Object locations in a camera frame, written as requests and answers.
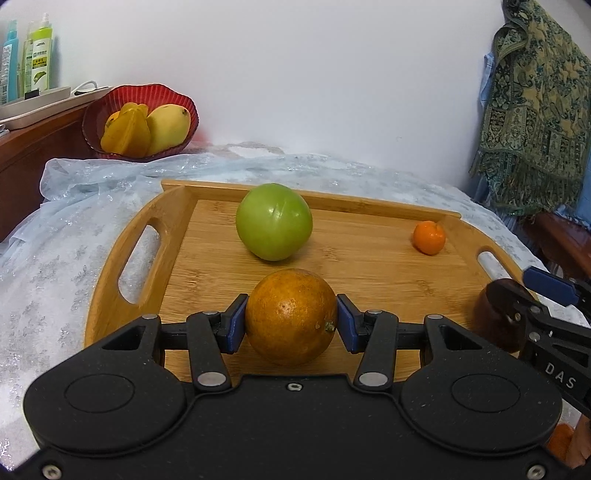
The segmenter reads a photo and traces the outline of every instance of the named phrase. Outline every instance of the fruit bowl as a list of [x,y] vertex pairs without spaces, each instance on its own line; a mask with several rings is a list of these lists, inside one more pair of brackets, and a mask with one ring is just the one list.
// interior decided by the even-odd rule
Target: fruit bowl
[[[155,108],[160,105],[166,105],[167,103],[175,103],[176,105],[185,107],[191,114],[191,126],[183,143],[144,158],[131,158],[105,152],[100,147],[100,139],[105,129],[105,122],[112,113],[120,110],[127,102],[145,103],[148,105],[148,112],[152,112]],[[198,125],[199,114],[197,113],[195,104],[189,97],[181,95],[159,83],[151,85],[122,85],[114,88],[103,98],[92,102],[88,106],[82,120],[82,133],[86,143],[95,152],[97,158],[145,163],[181,153],[193,138]]]

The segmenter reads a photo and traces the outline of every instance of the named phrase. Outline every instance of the green bottle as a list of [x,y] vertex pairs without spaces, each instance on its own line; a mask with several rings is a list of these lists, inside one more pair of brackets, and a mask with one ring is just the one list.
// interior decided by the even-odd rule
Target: green bottle
[[31,32],[33,57],[31,59],[31,90],[44,92],[50,88],[51,35],[49,14],[43,14],[40,27]]
[[21,94],[25,95],[31,91],[31,63],[33,62],[33,40],[31,34],[35,30],[35,22],[29,22],[27,28],[27,37],[22,46],[21,60]]

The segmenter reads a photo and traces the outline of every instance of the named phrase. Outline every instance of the green apple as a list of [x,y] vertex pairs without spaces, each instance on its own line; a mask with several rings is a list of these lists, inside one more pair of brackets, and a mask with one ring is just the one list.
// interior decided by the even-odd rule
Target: green apple
[[278,183],[265,183],[241,201],[236,211],[236,230],[257,257],[283,260],[310,238],[312,213],[298,193]]

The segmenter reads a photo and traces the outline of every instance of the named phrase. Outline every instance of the white lace cloth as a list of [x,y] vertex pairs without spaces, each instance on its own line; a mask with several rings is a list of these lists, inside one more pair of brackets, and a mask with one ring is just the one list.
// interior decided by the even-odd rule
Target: white lace cloth
[[[0,244],[0,461],[7,467],[18,465],[37,448],[22,415],[25,390],[82,347],[90,298],[111,246],[140,208],[161,192],[164,178],[277,182],[454,210],[521,268],[542,267],[493,213],[456,188],[427,184],[410,174],[319,155],[284,155],[255,144],[149,164],[51,160],[41,181],[48,202]],[[142,236],[120,282],[126,298],[138,294],[156,247],[155,235]],[[496,261],[486,260],[485,267],[493,278],[506,276]],[[587,326],[574,307],[543,300],[553,315]],[[570,423],[576,421],[576,414],[568,414]]]

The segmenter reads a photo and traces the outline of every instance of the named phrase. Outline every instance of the wooden tray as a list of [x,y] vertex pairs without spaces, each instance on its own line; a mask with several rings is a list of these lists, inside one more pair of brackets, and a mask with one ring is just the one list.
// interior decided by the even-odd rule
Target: wooden tray
[[[225,310],[236,295],[250,293],[267,274],[288,267],[321,275],[362,311],[380,308],[403,322],[418,323],[440,313],[468,328],[476,298],[490,282],[478,262],[481,252],[493,253],[521,281],[521,270],[509,255],[458,213],[300,192],[314,218],[310,240],[292,258],[271,263],[252,255],[236,233],[236,208],[252,187],[173,180],[162,185],[164,193],[136,215],[113,246],[90,305],[85,345],[144,313],[159,313],[163,322],[183,322],[194,312]],[[434,257],[411,245],[420,220],[438,222],[446,231],[446,245]],[[131,304],[122,297],[118,279],[147,225],[158,231],[160,247],[137,304]],[[247,337],[238,353],[224,357],[234,383],[244,373],[346,372],[352,377],[361,360],[345,350],[339,335],[320,357],[299,367],[269,364]],[[190,381],[188,358],[187,352],[167,352],[166,367]],[[395,376],[407,378],[418,367],[418,352],[399,352]]]

